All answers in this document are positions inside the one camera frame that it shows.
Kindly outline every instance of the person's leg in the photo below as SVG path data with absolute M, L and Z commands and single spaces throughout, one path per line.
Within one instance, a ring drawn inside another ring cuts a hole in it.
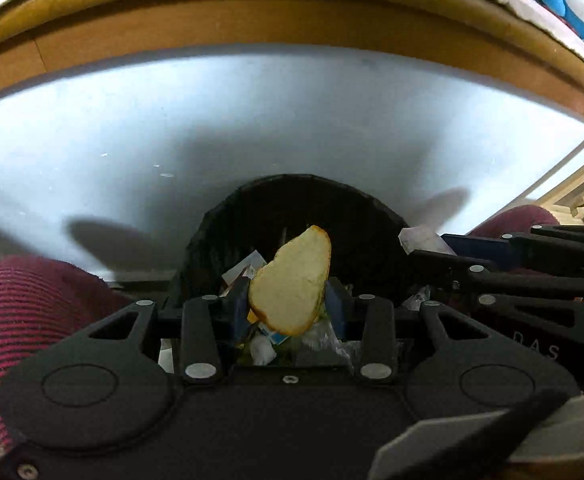
M 501 238 L 505 233 L 529 233 L 533 225 L 559 225 L 552 213 L 537 205 L 508 209 L 472 229 L 468 235 Z
M 75 266 L 38 256 L 0 261 L 0 379 L 35 352 L 130 301 Z M 11 446 L 0 417 L 0 442 Z

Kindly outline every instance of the black strap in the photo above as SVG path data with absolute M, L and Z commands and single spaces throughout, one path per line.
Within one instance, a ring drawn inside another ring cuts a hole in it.
M 544 390 L 481 431 L 388 480 L 480 480 L 501 468 L 528 433 L 568 398 L 563 392 Z

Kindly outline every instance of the bread slice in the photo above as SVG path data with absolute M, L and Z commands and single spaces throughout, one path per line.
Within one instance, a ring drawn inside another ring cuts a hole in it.
M 330 272 L 330 237 L 316 225 L 283 245 L 250 282 L 250 307 L 283 335 L 305 332 L 323 303 Z

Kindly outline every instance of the triangular cutout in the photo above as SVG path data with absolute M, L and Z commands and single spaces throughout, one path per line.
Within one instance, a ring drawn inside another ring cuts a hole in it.
M 488 337 L 485 332 L 481 332 L 478 328 L 464 323 L 463 320 L 452 314 L 442 312 L 438 315 L 438 318 L 450 339 L 459 341 L 464 339 L 486 339 Z
M 90 334 L 90 338 L 111 340 L 127 339 L 130 332 L 132 332 L 132 327 L 136 323 L 137 317 L 138 312 L 128 312 L 123 316 L 119 316 L 106 326 L 102 326 L 96 332 Z
M 541 319 L 545 319 L 568 328 L 574 326 L 574 311 L 569 308 L 517 305 L 517 310 L 520 310 L 525 314 L 530 314 L 530 316 L 540 317 Z

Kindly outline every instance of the white panel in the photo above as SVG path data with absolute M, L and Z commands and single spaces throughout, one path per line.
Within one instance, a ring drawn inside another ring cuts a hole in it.
M 174 268 L 205 211 L 285 172 L 463 233 L 583 139 L 565 114 L 399 56 L 274 45 L 146 56 L 0 99 L 0 253 Z
M 566 178 L 570 177 L 577 170 L 581 169 L 584 165 L 584 147 L 577 153 L 571 160 L 569 160 L 565 165 L 559 168 L 559 170 L 550 176 L 546 181 L 540 184 L 535 190 L 530 192 L 527 199 L 538 200 L 548 191 L 552 190 L 560 183 L 562 183 Z

